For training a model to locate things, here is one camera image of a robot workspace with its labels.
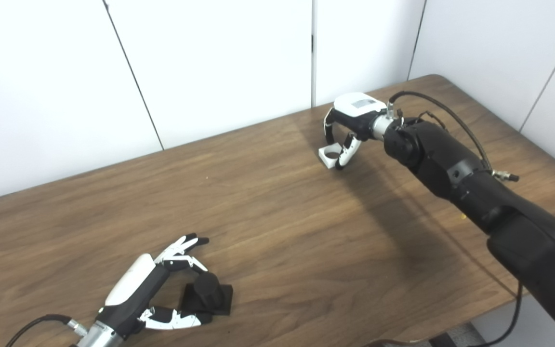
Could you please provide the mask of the black and white left hand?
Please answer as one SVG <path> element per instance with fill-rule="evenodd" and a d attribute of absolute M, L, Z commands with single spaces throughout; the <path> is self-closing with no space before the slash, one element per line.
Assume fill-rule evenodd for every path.
<path fill-rule="evenodd" d="M 178 330 L 210 323 L 213 320 L 210 314 L 182 313 L 149 305 L 174 272 L 187 269 L 197 274 L 208 272 L 189 252 L 209 242 L 208 238 L 191 233 L 170 244 L 156 258 L 148 253 L 140 255 L 112 288 L 95 320 L 122 340 L 142 329 Z"/>

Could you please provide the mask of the black and white right hand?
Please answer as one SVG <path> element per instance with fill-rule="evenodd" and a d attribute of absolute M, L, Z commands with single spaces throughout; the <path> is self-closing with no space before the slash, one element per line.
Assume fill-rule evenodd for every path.
<path fill-rule="evenodd" d="M 318 156 L 328 169 L 343 169 L 368 140 L 384 141 L 388 126 L 394 121 L 385 103 L 365 93 L 346 93 L 338 96 L 324 117 L 325 147 Z M 343 144 L 335 141 L 333 126 L 339 124 L 349 130 Z"/>

